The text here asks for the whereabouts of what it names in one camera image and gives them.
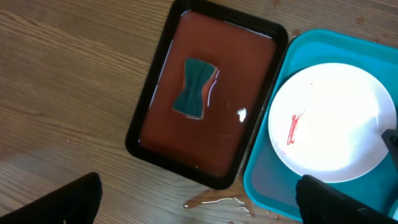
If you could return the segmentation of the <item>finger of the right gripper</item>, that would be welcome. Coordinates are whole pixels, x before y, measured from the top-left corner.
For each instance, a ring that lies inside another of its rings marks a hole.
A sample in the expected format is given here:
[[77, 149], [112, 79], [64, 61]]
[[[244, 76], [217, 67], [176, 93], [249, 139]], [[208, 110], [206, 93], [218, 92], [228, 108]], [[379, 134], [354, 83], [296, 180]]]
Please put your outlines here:
[[382, 140], [386, 145], [396, 169], [398, 169], [398, 133], [396, 129], [387, 129], [382, 135]]

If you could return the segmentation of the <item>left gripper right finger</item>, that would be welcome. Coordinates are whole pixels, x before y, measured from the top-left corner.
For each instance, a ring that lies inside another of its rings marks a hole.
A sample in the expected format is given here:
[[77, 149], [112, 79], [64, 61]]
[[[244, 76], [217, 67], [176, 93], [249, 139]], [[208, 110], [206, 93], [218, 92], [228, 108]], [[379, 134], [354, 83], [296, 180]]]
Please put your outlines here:
[[311, 175], [299, 179], [295, 190], [303, 224], [397, 224], [397, 220]]

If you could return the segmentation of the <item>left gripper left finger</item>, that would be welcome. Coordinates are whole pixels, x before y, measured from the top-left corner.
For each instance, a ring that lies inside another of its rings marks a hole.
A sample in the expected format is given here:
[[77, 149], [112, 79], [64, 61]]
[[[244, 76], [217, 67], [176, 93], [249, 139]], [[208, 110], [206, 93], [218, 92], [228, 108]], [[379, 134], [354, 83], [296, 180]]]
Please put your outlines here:
[[1, 217], [1, 223], [92, 224], [103, 195], [98, 173], [90, 172], [73, 182]]

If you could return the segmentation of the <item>white plate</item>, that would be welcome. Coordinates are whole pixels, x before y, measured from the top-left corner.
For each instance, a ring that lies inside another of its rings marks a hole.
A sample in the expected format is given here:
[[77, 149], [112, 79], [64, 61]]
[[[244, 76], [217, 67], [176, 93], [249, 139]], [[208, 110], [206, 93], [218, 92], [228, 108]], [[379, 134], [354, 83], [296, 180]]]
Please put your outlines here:
[[397, 126], [384, 85], [344, 63], [321, 63], [292, 75], [269, 110], [268, 130], [279, 159], [298, 175], [328, 183], [361, 177], [387, 156], [382, 134]]

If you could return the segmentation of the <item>green and pink sponge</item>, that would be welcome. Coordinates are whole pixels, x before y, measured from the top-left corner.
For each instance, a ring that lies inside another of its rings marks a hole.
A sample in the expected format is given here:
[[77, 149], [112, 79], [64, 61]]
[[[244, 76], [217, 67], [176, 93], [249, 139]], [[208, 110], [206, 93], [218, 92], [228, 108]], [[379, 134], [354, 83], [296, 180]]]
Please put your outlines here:
[[206, 93], [204, 88], [217, 71], [218, 68], [208, 62], [187, 58], [184, 65], [183, 88], [173, 102], [172, 109], [185, 116], [202, 119]]

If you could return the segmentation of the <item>light blue plate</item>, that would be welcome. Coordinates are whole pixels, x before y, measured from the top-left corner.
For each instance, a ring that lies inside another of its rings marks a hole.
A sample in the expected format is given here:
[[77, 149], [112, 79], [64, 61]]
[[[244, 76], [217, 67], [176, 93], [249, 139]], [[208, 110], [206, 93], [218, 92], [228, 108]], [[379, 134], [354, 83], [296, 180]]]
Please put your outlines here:
[[388, 217], [398, 220], [398, 200], [396, 200], [389, 209]]

